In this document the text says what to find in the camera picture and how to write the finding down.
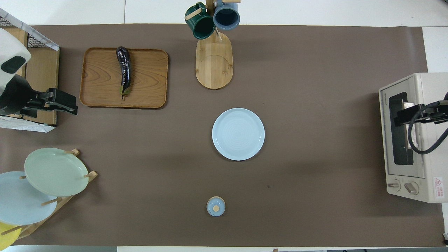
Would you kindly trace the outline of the light blue round plate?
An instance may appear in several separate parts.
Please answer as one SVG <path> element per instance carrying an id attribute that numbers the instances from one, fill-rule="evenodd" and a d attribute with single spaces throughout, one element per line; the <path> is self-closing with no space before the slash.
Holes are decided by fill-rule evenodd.
<path id="1" fill-rule="evenodd" d="M 256 113 L 242 107 L 222 112 L 211 130 L 211 139 L 218 153 L 233 161 L 244 161 L 257 155 L 265 138 L 262 120 Z"/>

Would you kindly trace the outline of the wooden dish rack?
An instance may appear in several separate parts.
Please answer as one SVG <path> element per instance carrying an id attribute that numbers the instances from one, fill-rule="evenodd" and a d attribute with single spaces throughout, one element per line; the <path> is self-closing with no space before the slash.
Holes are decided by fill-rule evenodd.
<path id="1" fill-rule="evenodd" d="M 73 150 L 66 150 L 66 153 L 69 154 L 73 154 L 74 156 L 77 156 L 80 153 L 80 151 L 78 149 L 73 149 Z M 89 179 L 89 183 L 97 177 L 97 173 L 95 171 L 88 171 L 88 174 L 85 175 L 88 179 Z M 20 179 L 26 179 L 26 176 L 24 174 L 24 176 L 21 176 Z M 59 209 L 61 209 L 67 202 L 69 202 L 73 197 L 73 196 L 66 196 L 66 197 L 56 197 L 56 199 L 48 201 L 48 202 L 44 202 L 42 203 L 42 206 L 51 204 L 52 202 L 56 202 L 57 206 L 54 210 L 54 212 L 46 219 L 34 223 L 34 224 L 30 224 L 30 225 L 21 225 L 21 233 L 18 236 L 18 239 L 24 238 L 26 236 L 29 236 L 31 233 L 33 233 L 35 230 L 37 230 L 41 225 L 43 225 L 43 223 L 45 223 L 50 217 L 52 217 Z"/>

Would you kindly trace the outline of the brown table mat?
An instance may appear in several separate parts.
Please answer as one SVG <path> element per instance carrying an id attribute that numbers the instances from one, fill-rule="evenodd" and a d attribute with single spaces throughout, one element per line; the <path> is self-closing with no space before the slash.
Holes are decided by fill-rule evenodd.
<path id="1" fill-rule="evenodd" d="M 160 110 L 59 113 L 49 133 L 0 129 L 0 173 L 42 147 L 80 150 L 98 173 L 17 245 L 439 247 L 440 204 L 387 193 L 379 88 L 427 72 L 416 27 L 239 26 L 227 32 L 234 75 L 223 89 L 195 75 L 186 24 L 37 26 L 60 48 L 59 88 L 79 95 L 88 48 L 168 53 Z M 251 159 L 223 157 L 211 139 L 242 107 L 266 138 Z M 212 217 L 208 199 L 226 210 Z"/>

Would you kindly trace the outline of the pale green plate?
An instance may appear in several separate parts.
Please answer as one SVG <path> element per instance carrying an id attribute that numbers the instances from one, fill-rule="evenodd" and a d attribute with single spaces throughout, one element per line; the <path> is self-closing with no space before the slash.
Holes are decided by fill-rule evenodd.
<path id="1" fill-rule="evenodd" d="M 24 161 L 24 173 L 35 189 L 56 197 L 78 194 L 89 183 L 85 164 L 77 156 L 54 147 L 30 153 Z"/>

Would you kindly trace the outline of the wooden stepped shelf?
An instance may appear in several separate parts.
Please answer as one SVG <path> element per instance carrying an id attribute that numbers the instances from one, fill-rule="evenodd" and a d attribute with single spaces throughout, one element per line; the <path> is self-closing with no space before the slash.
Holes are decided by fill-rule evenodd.
<path id="1" fill-rule="evenodd" d="M 58 87 L 60 53 L 50 47 L 28 48 L 31 59 L 16 73 L 24 77 L 37 91 Z"/>

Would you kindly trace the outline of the dark green mug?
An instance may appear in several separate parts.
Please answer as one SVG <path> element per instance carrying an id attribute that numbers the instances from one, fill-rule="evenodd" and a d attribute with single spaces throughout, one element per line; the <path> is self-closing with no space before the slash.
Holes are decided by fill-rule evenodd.
<path id="1" fill-rule="evenodd" d="M 184 20 L 192 31 L 192 35 L 199 40 L 208 38 L 215 30 L 213 18 L 208 14 L 207 7 L 202 2 L 191 6 L 186 11 Z"/>

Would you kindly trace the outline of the yellow plate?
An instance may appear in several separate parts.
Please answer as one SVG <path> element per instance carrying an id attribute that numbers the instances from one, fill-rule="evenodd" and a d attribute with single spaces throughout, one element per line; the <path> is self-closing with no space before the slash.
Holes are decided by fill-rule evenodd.
<path id="1" fill-rule="evenodd" d="M 0 222 L 0 251 L 11 246 L 21 233 L 21 226 Z"/>

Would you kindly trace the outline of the pale blue racked plate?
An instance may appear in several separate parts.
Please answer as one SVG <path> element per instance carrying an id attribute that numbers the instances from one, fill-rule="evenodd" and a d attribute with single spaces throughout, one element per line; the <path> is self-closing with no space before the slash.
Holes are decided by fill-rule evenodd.
<path id="1" fill-rule="evenodd" d="M 56 199 L 34 188 L 25 173 L 10 171 L 0 174 L 0 221 L 10 225 L 30 225 L 48 218 L 57 203 L 42 206 Z"/>

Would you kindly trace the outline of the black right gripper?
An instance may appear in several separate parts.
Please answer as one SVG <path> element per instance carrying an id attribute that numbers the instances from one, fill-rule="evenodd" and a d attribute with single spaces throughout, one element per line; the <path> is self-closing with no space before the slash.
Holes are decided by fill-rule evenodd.
<path id="1" fill-rule="evenodd" d="M 421 123 L 441 124 L 448 122 L 448 101 L 437 101 L 425 105 L 423 112 L 419 110 L 399 110 L 394 118 L 394 126 L 410 124 L 412 118 L 416 115 L 413 123 L 417 123 L 421 118 Z"/>

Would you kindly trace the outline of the dark purple eggplant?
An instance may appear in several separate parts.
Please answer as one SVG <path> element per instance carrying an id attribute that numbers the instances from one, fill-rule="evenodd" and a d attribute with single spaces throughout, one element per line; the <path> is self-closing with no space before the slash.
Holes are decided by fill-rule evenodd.
<path id="1" fill-rule="evenodd" d="M 125 47 L 120 46 L 116 49 L 116 56 L 121 69 L 120 94 L 121 99 L 124 100 L 125 96 L 130 93 L 130 83 L 132 76 L 130 53 Z"/>

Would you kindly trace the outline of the brown wooden tray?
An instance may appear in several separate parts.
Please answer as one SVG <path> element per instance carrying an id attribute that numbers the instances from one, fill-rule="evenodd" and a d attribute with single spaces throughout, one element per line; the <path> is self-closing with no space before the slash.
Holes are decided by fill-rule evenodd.
<path id="1" fill-rule="evenodd" d="M 122 70 L 115 48 L 84 53 L 80 101 L 88 107 L 159 109 L 167 99 L 169 57 L 164 50 L 129 48 L 130 92 L 122 97 Z"/>

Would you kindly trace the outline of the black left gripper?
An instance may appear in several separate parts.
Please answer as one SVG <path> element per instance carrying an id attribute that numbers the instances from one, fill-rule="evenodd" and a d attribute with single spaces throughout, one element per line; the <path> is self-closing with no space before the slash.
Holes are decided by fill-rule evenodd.
<path id="1" fill-rule="evenodd" d="M 77 115 L 76 97 L 57 88 L 48 88 L 41 94 L 45 105 L 27 105 L 37 95 L 28 81 L 18 74 L 6 84 L 5 90 L 0 95 L 0 115 L 19 114 L 37 118 L 38 111 L 61 111 Z"/>

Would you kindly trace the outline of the blue mug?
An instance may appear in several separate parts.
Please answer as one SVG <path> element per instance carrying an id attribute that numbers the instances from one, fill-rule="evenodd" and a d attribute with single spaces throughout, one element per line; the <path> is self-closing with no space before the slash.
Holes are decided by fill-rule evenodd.
<path id="1" fill-rule="evenodd" d="M 221 30 L 233 30 L 240 24 L 238 4 L 241 0 L 216 0 L 213 20 Z"/>

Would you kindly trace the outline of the beige toaster oven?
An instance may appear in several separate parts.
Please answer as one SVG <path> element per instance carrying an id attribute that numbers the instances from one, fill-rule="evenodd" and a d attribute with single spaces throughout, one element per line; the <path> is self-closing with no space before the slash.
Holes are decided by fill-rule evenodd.
<path id="1" fill-rule="evenodd" d="M 425 105 L 437 101 L 448 101 L 448 73 L 413 73 L 392 84 L 411 77 L 415 79 L 418 100 L 416 105 L 405 103 L 404 110 L 423 112 Z M 448 203 L 448 122 L 421 123 L 423 119 L 421 118 L 417 123 L 413 123 L 416 116 L 412 118 L 410 124 L 406 124 L 407 143 L 416 154 L 422 157 L 425 177 L 386 174 L 385 165 L 386 182 L 397 179 L 401 183 L 400 191 L 387 187 L 387 192 L 427 203 Z M 405 189 L 404 184 L 408 182 L 416 182 L 419 185 L 417 195 L 410 195 Z"/>

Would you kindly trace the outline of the wooden mug tree stand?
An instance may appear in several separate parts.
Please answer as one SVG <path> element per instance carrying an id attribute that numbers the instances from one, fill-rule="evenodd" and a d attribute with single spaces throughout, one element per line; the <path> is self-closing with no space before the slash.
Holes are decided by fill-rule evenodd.
<path id="1" fill-rule="evenodd" d="M 216 0 L 204 3 L 210 16 L 214 16 Z M 230 83 L 233 77 L 233 52 L 229 38 L 215 26 L 206 39 L 196 46 L 195 73 L 204 87 L 217 90 Z"/>

